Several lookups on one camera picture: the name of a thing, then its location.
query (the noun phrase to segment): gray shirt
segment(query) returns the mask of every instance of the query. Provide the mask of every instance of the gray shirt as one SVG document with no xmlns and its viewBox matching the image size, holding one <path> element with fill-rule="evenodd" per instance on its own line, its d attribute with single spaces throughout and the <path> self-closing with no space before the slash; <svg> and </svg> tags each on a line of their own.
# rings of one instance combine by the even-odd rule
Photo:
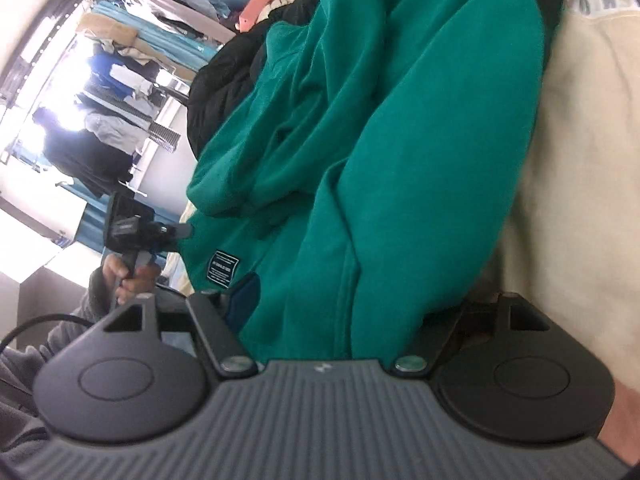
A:
<svg viewBox="0 0 640 480">
<path fill-rule="evenodd" d="M 73 314 L 91 322 L 99 321 L 108 313 L 109 295 L 102 270 L 95 270 Z M 30 346 L 23 351 L 6 348 L 0 356 L 0 452 L 12 465 L 36 453 L 48 439 L 31 399 L 38 371 L 85 330 L 81 325 L 63 321 L 49 332 L 47 341 L 39 348 Z"/>
</svg>

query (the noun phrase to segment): black cable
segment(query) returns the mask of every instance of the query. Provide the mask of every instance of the black cable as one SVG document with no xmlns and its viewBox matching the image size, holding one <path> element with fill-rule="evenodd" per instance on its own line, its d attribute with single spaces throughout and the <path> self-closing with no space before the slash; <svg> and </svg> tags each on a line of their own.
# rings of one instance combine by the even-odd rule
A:
<svg viewBox="0 0 640 480">
<path fill-rule="evenodd" d="M 91 328 L 94 324 L 91 321 L 87 321 L 82 317 L 73 316 L 72 314 L 45 314 L 44 316 L 34 317 L 28 321 L 25 321 L 21 325 L 11 330 L 4 339 L 0 341 L 0 355 L 4 352 L 4 349 L 9 346 L 9 343 L 18 337 L 25 330 L 30 329 L 32 326 L 39 325 L 40 323 L 46 323 L 49 321 L 69 321 L 71 323 L 77 323 L 78 325 Z"/>
</svg>

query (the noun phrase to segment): silver screw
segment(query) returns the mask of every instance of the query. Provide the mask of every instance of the silver screw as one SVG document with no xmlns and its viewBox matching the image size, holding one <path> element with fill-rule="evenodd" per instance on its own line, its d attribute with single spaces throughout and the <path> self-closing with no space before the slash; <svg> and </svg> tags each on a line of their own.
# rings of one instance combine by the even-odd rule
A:
<svg viewBox="0 0 640 480">
<path fill-rule="evenodd" d="M 221 366 L 225 372 L 230 374 L 240 374 L 247 371 L 254 365 L 254 361 L 244 355 L 233 355 L 223 359 Z"/>
<path fill-rule="evenodd" d="M 396 370 L 405 374 L 417 374 L 426 367 L 427 361 L 419 355 L 405 355 L 396 361 Z"/>
</svg>

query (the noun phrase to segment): green fabric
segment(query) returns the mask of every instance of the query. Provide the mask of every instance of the green fabric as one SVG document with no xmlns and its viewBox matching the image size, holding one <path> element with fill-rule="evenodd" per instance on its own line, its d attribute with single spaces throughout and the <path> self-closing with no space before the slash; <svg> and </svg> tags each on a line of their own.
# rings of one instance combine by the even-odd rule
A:
<svg viewBox="0 0 640 480">
<path fill-rule="evenodd" d="M 532 129 L 535 0 L 321 0 L 279 23 L 254 92 L 202 153 L 180 253 L 254 270 L 241 340 L 271 358 L 402 352 L 490 256 Z"/>
</svg>

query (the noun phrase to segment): pink garment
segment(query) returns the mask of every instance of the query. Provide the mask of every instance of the pink garment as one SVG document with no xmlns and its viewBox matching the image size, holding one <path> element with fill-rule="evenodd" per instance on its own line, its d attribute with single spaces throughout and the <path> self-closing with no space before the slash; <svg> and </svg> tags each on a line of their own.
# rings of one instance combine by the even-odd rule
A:
<svg viewBox="0 0 640 480">
<path fill-rule="evenodd" d="M 159 14 L 169 20 L 186 23 L 210 40 L 223 44 L 235 36 L 224 25 L 173 0 L 127 0 L 127 12 L 172 32 L 170 27 L 156 18 Z"/>
</svg>

